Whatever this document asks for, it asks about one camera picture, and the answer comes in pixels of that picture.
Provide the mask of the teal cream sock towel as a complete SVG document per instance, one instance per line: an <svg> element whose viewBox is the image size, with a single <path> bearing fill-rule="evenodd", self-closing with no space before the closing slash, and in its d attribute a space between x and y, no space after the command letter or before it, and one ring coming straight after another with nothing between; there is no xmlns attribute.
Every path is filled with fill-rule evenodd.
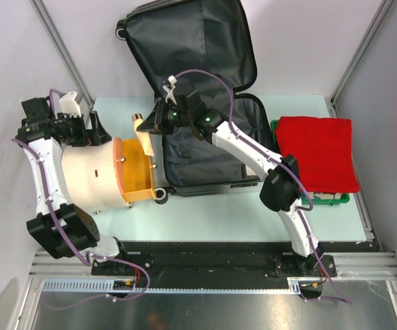
<svg viewBox="0 0 397 330"><path fill-rule="evenodd" d="M339 192L336 193L324 193L324 192L310 192L310 198L313 200L337 200L342 197Z"/></svg>

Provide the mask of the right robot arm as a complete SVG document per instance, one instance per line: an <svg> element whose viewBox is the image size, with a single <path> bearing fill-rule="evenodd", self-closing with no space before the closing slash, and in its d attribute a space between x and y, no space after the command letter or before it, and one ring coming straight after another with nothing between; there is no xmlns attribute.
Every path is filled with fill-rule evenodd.
<svg viewBox="0 0 397 330"><path fill-rule="evenodd" d="M224 114L207 107L195 86L180 83L174 76L163 82L164 97L156 101L150 115L137 127L142 133L170 135L176 128L187 127L192 135L214 145L247 165L262 182L260 201L278 213L288 235L297 271L313 275L320 267L321 246L313 234L305 213L313 209L302 205L306 193L297 160L270 151L244 133L233 121L233 110Z"/></svg>

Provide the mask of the beige wooden block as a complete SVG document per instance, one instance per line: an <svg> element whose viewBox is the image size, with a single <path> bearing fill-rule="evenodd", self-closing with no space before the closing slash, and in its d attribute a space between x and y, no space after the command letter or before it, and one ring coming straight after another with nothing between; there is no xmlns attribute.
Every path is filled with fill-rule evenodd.
<svg viewBox="0 0 397 330"><path fill-rule="evenodd" d="M133 114L132 121L133 121L133 130L135 132L135 135L137 136L137 139L139 140L139 143L142 147L144 154L149 157L154 157L155 153L153 151L150 134L138 130L139 126L144 122L142 115L140 113Z"/></svg>

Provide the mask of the beige drum with orange lid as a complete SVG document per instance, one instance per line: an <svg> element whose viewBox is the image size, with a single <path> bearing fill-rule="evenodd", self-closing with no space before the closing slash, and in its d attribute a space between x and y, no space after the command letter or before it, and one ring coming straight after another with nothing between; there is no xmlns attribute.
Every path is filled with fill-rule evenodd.
<svg viewBox="0 0 397 330"><path fill-rule="evenodd" d="M153 162L136 138L116 137L101 146L67 146L62 165L71 200L85 212L156 199Z"/></svg>

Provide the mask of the red cloth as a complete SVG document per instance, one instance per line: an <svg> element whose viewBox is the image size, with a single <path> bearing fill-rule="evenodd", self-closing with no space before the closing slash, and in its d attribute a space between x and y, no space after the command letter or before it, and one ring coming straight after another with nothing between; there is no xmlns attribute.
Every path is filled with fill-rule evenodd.
<svg viewBox="0 0 397 330"><path fill-rule="evenodd" d="M352 121L341 118L282 116L275 128L283 156L292 155L311 193L357 193L352 163Z"/></svg>

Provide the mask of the green plastic tray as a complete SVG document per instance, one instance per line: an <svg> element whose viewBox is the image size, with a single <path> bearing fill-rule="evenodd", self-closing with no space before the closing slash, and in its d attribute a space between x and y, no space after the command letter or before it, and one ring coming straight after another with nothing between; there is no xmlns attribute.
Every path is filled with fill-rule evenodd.
<svg viewBox="0 0 397 330"><path fill-rule="evenodd" d="M280 147L277 140L275 130L277 128L278 120L272 120L270 123L271 132L273 136L274 147L280 153ZM350 200L348 193L324 193L324 192L309 192L309 197L314 205L336 206L346 204Z"/></svg>

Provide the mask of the white black space suitcase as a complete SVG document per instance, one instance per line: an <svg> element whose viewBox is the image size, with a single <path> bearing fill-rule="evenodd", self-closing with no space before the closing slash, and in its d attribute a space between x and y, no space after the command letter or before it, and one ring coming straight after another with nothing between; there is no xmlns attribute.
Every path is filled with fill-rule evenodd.
<svg viewBox="0 0 397 330"><path fill-rule="evenodd" d="M228 114L249 137L271 148L273 138L261 100L248 92L257 65L245 10L240 1L152 1L117 22L115 34L126 41L154 91L171 75L191 83L206 106ZM247 167L187 128L162 138L163 169L172 190L182 196L259 190Z"/></svg>

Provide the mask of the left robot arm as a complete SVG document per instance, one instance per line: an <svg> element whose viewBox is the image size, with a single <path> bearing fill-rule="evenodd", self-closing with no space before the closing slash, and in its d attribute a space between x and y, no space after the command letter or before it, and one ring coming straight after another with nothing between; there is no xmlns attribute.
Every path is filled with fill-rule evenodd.
<svg viewBox="0 0 397 330"><path fill-rule="evenodd" d="M102 126L95 110L82 111L76 91L21 103L25 118L13 139L30 163L36 211L27 221L31 237L53 258L106 260L117 275L130 257L119 241L100 233L93 212L127 206L120 187L121 140Z"/></svg>

